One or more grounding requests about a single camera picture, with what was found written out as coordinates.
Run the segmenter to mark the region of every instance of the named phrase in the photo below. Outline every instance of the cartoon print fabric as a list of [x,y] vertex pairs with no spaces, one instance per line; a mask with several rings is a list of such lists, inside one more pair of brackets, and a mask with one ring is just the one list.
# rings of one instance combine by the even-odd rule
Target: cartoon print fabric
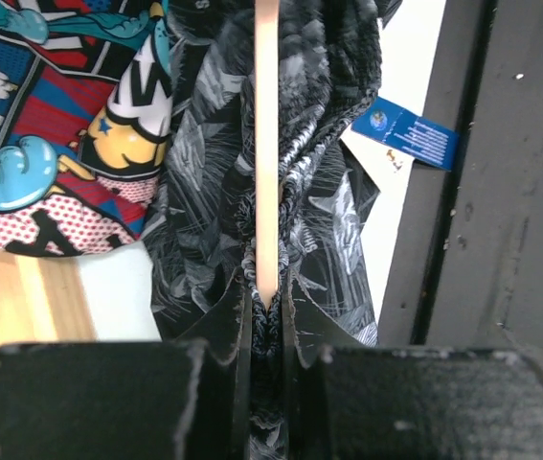
[[[360,231],[377,189],[339,136],[376,96],[382,16],[372,0],[282,0],[280,17],[281,285],[372,346]],[[267,313],[255,286],[253,1],[173,0],[169,18],[172,144],[143,236],[152,308],[174,338],[220,298],[239,305],[230,280],[244,279],[251,458],[283,458],[280,298]]]
[[0,248],[136,241],[170,135],[167,0],[0,1]]

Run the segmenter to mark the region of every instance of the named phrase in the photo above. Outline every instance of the gray surface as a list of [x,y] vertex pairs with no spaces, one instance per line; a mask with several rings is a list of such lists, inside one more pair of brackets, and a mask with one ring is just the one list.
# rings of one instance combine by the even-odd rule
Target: gray surface
[[[443,126],[461,124],[465,85],[486,3],[450,0],[446,4],[424,107],[424,116]],[[445,172],[420,164],[412,171],[379,324],[383,346],[411,342],[445,177]]]
[[427,344],[543,352],[543,0],[498,3],[474,122]]

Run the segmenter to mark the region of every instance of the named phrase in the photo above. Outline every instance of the wooden block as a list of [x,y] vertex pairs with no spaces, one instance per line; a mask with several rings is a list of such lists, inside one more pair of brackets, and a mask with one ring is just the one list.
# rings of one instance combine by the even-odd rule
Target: wooden block
[[0,251],[0,345],[95,338],[75,259]]

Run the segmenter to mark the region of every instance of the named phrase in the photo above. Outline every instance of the blue cartoon character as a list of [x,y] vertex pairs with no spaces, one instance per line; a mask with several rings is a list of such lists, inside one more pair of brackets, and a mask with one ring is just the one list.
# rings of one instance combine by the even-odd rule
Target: blue cartoon character
[[117,12],[89,12],[46,18],[35,10],[13,10],[0,2],[0,30],[43,45],[50,34],[76,34],[122,44],[138,50],[153,31],[154,17],[164,15],[168,0],[154,3],[136,17]]
[[0,213],[39,201],[54,185],[57,173],[57,153],[40,137],[24,136],[17,146],[1,148]]

